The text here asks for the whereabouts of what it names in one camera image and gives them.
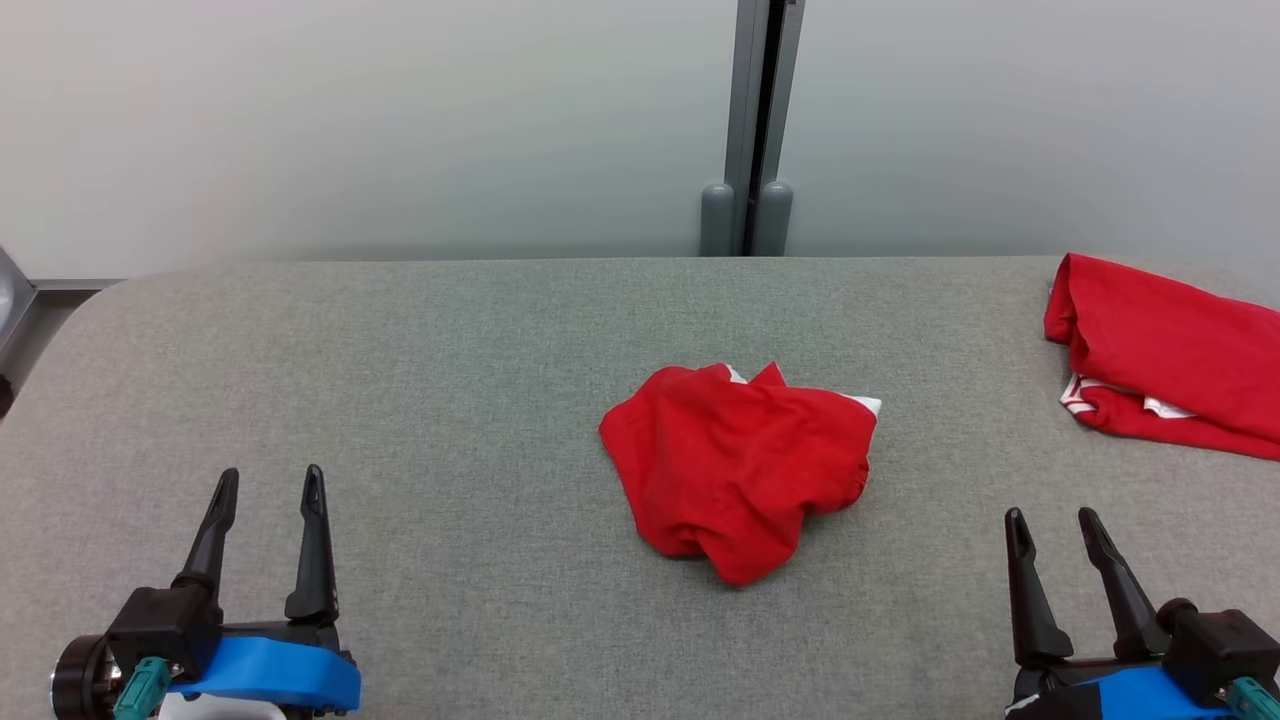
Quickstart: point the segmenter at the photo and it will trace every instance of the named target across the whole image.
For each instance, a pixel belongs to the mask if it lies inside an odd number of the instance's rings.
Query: white wall
[[[1280,270],[1274,0],[808,0],[794,255],[1142,252]]]
[[[735,0],[14,3],[0,246],[33,279],[243,258],[692,255]]]

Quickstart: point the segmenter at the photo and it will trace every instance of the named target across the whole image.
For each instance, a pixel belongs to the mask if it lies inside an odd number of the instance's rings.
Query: teal cable connector
[[[111,708],[115,720],[147,720],[164,702],[172,682],[168,662],[159,657],[143,657]]]
[[[1253,678],[1238,678],[1226,693],[1226,705],[1240,720],[1280,720],[1280,702]]]

